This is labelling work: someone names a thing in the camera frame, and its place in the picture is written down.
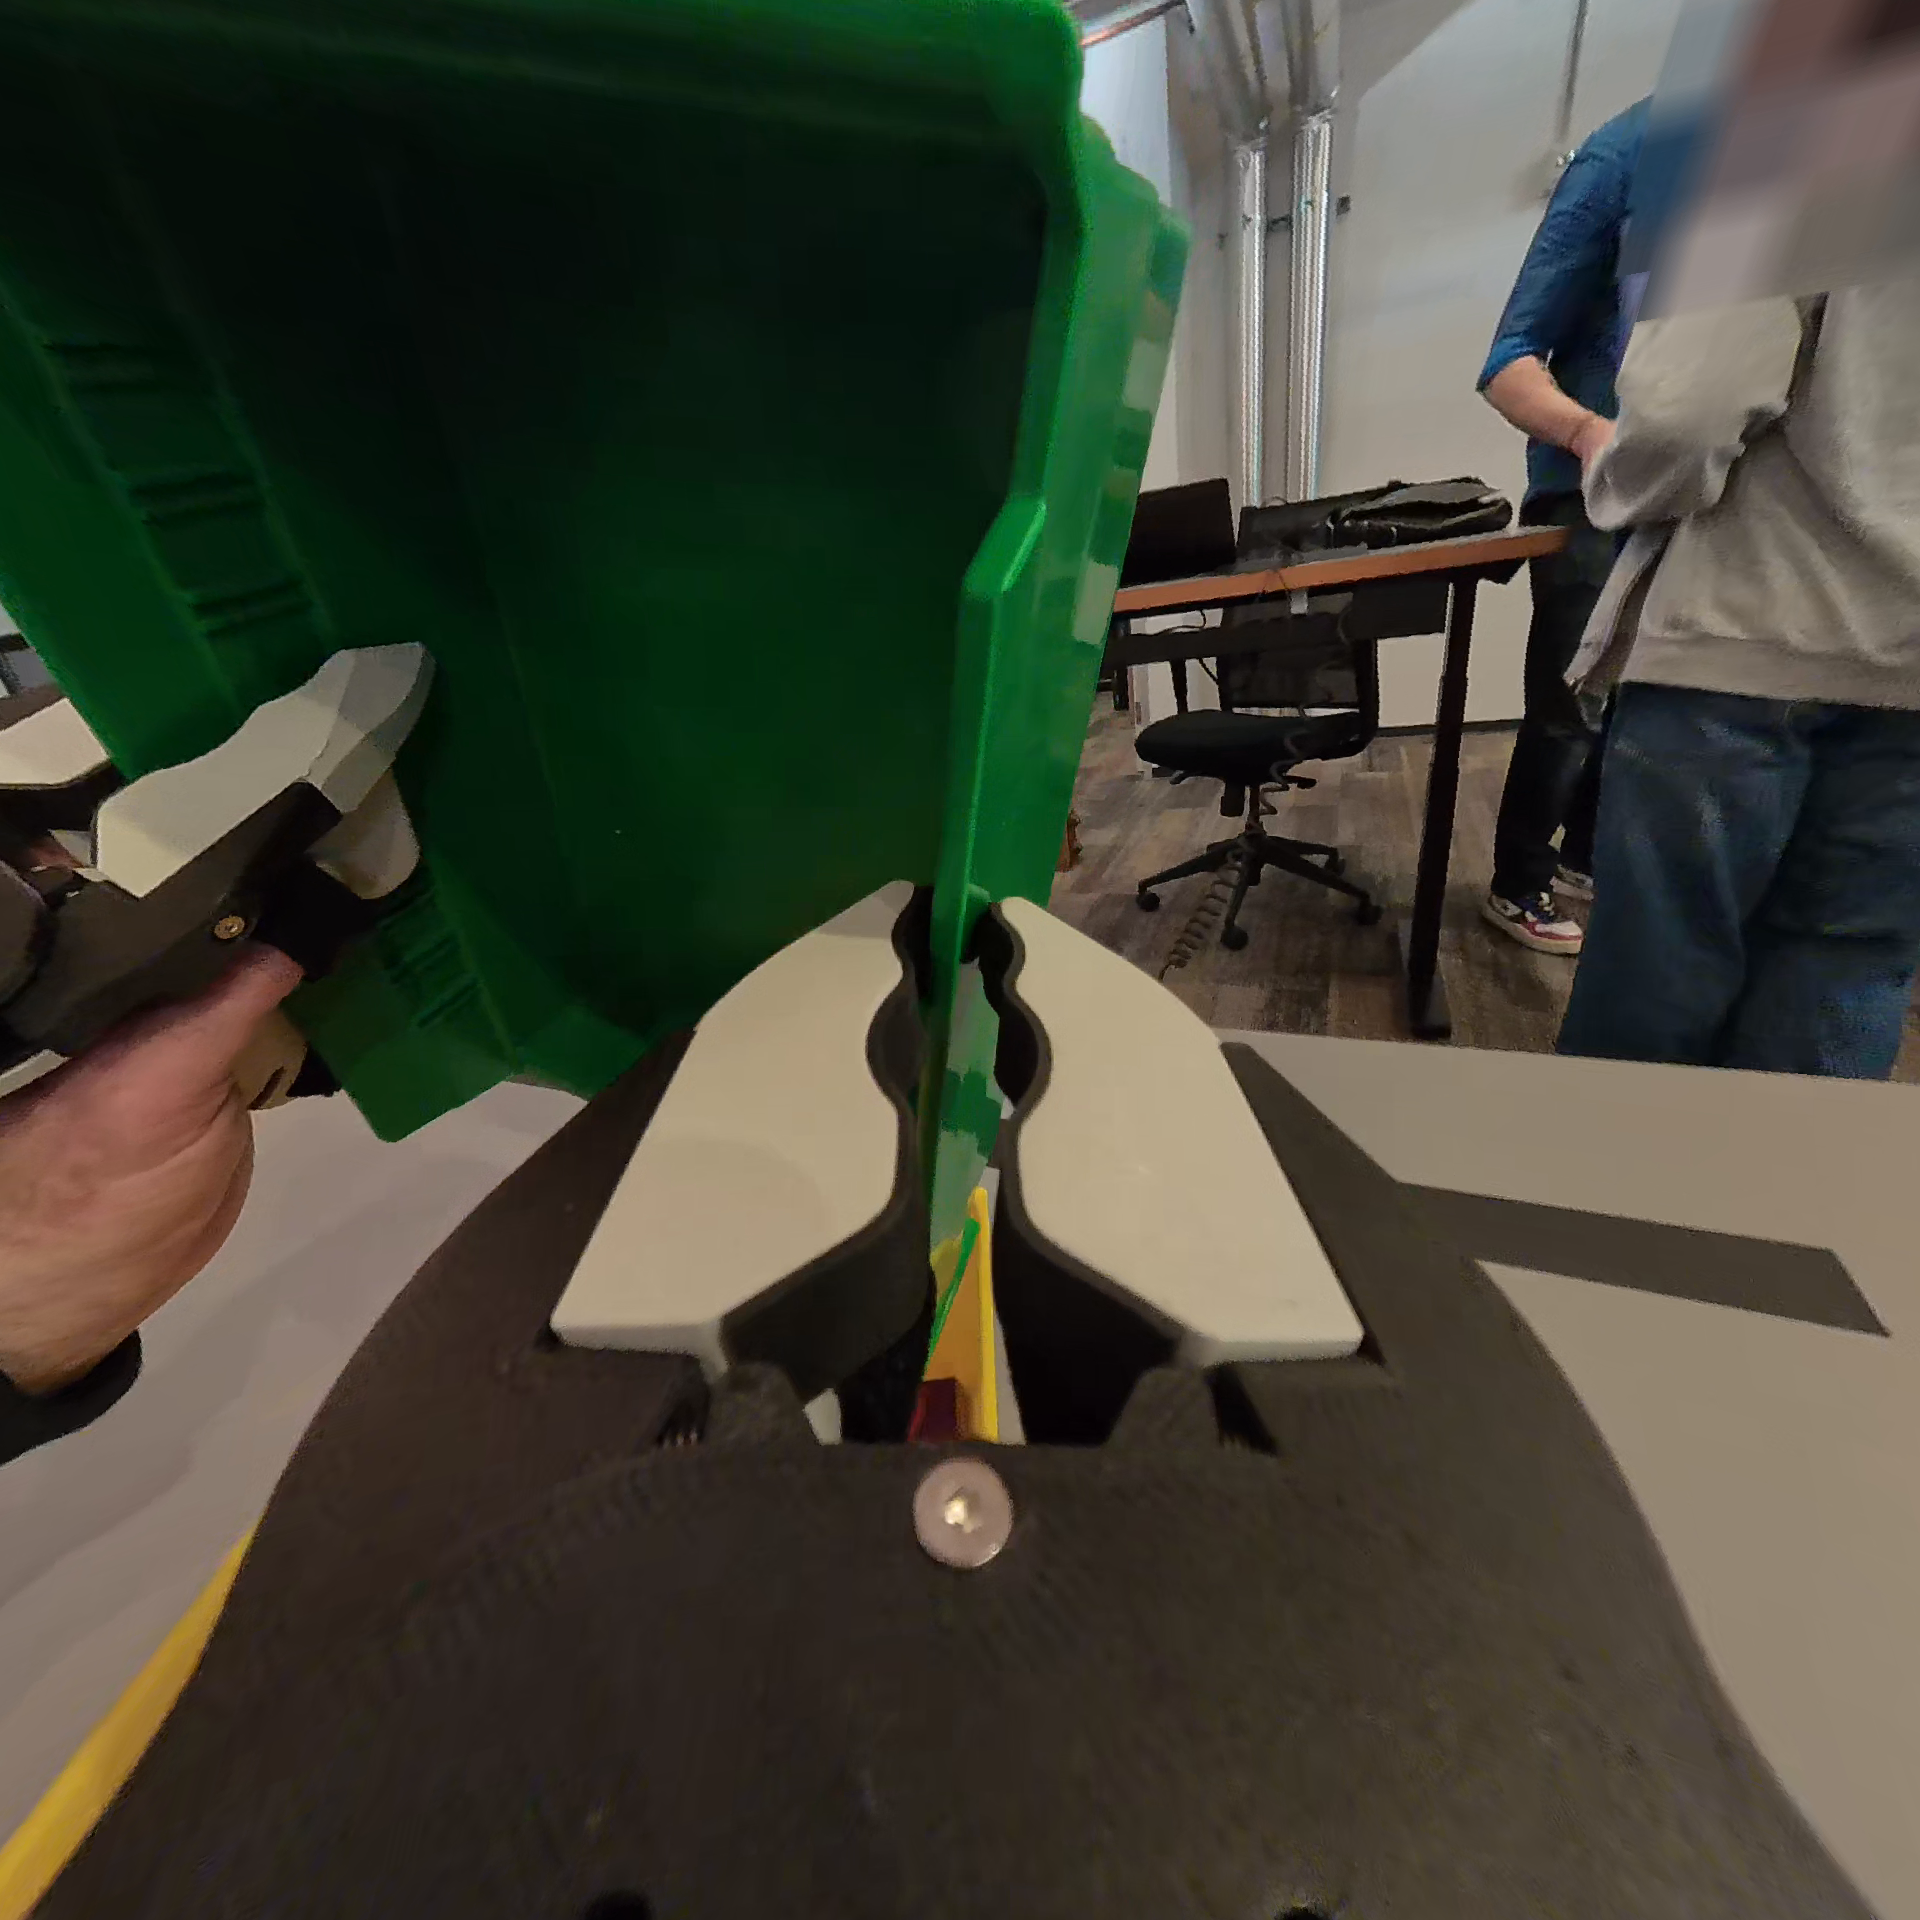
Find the wooden desk with black legs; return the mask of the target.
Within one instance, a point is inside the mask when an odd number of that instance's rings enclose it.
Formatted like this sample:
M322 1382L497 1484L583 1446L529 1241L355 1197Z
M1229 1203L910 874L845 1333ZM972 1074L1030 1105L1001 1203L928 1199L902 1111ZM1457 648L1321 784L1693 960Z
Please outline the wooden desk with black legs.
M1308 595L1357 592L1389 583L1417 583L1445 592L1447 644L1437 690L1418 862L1411 908L1396 922L1404 1026L1417 1042L1445 1045L1454 1037L1454 1017L1441 972L1441 946L1458 816L1479 589L1508 585L1525 565L1558 553L1566 540L1566 531L1534 526L1431 545L1358 546L1289 562L1238 561L1213 578L1117 592L1106 640L1106 663L1115 669L1156 663L1184 669L1189 661L1213 661L1216 646L1210 628L1166 628L1134 637L1134 624L1140 618L1222 612L1234 605L1260 611L1285 605L1302 611Z

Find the black office chair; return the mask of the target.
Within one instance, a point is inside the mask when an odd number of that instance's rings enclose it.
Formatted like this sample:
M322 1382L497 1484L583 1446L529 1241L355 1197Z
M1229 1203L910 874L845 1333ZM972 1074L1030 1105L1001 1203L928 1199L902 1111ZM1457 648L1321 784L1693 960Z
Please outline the black office chair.
M1219 811L1237 825L1233 836L1137 887L1137 908L1153 915L1165 887L1213 882L1166 959L1170 969L1189 965L1210 935L1222 949L1246 949L1240 915L1270 873L1350 901L1365 929L1380 925L1380 903L1346 874L1335 844L1264 829L1273 797L1317 784L1308 767L1357 759L1380 732L1380 644L1349 633L1354 598L1346 589L1311 592L1302 608L1230 605L1210 628L1216 706L1183 709L1138 734L1137 757L1151 773L1176 787L1216 784Z

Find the black tape strip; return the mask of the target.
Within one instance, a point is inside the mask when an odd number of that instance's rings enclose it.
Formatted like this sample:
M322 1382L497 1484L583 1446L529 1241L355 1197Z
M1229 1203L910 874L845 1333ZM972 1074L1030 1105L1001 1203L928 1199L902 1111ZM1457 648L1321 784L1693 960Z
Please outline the black tape strip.
M1836 1253L1614 1212L1407 1184L1434 1232L1483 1264L1800 1327L1890 1333Z

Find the person's left forearm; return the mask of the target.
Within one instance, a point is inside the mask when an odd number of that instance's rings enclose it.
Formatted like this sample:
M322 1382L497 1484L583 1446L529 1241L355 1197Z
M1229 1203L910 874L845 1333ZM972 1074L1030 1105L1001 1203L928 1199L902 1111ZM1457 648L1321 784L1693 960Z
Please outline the person's left forearm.
M143 1341L131 1333L82 1377L28 1390L2 1374L2 1467L91 1429L120 1405L143 1370Z

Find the black laptop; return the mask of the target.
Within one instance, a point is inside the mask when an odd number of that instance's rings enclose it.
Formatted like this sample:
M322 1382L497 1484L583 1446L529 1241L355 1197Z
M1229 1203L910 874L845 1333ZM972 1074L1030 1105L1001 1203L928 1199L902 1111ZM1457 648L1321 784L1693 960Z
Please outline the black laptop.
M1119 589L1215 578L1237 562L1237 504L1227 477L1138 494Z

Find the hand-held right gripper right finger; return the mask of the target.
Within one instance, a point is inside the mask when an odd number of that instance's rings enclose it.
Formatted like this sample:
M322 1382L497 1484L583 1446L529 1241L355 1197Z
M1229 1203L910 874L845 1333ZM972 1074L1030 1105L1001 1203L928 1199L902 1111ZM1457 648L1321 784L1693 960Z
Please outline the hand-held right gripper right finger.
M1022 899L980 919L977 965L1011 1102L993 1262L1021 1405L1354 1359L1365 1325L1207 1021Z

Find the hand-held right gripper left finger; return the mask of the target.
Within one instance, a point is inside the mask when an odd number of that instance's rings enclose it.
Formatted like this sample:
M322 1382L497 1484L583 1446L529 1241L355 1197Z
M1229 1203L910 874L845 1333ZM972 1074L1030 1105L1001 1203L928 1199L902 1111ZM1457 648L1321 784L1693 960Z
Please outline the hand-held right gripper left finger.
M550 1315L570 1348L843 1388L932 1292L926 901L892 881L697 1025Z

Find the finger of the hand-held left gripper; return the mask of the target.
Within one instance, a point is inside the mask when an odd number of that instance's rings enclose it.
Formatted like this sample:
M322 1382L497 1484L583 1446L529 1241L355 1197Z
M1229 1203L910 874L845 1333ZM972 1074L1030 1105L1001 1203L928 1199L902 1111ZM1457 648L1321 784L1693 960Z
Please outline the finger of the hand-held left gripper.
M369 795L307 853L307 860L357 901L394 896L420 866L420 843L396 777Z
M435 681L420 642L335 652L304 685L259 706L208 752L106 799L93 870L147 899L269 805L307 791L349 821L414 732Z

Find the green plastic box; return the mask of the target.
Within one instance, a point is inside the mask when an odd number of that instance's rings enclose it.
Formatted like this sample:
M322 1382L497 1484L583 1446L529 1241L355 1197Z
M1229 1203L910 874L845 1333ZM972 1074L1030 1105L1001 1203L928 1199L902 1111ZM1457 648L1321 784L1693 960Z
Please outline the green plastic box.
M287 999L373 1130L909 882L930 1203L1186 249L1082 91L1063 5L5 5L5 608L91 761L27 839L420 644L418 866Z

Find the black bag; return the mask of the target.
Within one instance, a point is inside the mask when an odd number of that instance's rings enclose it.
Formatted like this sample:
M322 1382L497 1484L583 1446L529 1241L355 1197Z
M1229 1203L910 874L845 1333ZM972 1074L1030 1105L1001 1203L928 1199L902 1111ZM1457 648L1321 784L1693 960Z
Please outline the black bag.
M1338 494L1325 520L1333 551L1431 546L1501 535L1514 523L1510 498L1479 477Z

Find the silver wall pipe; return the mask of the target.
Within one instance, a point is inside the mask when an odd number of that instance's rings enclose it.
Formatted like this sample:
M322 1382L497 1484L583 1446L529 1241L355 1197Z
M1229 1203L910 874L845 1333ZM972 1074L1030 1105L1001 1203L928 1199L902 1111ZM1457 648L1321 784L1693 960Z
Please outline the silver wall pipe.
M1293 129L1289 267L1286 494L1321 492L1333 262L1333 150L1338 91L1338 5L1286 5Z
M1222 5L1237 88L1233 138L1237 207L1237 444L1242 509L1267 480L1267 356L1273 94L1254 3Z

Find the yellow plastic box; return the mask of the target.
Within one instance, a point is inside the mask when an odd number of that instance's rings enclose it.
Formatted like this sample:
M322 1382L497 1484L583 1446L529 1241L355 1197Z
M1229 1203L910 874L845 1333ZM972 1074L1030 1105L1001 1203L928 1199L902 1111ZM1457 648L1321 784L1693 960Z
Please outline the yellow plastic box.
M955 1379L966 1392L966 1438L1001 1438L1001 1336L994 1289L994 1197L972 1189L962 1230L932 1256L936 1283L924 1380ZM228 1606L254 1535L228 1548L205 1590L164 1634L119 1700L60 1767L36 1806L5 1840L2 1915L33 1916L53 1884L127 1788L172 1717Z

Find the person's left hand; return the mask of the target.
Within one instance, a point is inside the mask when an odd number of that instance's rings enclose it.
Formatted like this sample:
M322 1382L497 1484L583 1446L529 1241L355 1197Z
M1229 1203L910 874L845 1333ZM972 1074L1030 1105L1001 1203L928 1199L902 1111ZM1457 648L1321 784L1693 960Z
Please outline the person's left hand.
M247 946L211 990L141 1015L5 1099L2 1372L91 1377L226 1245L256 1159L238 1068L300 969Z

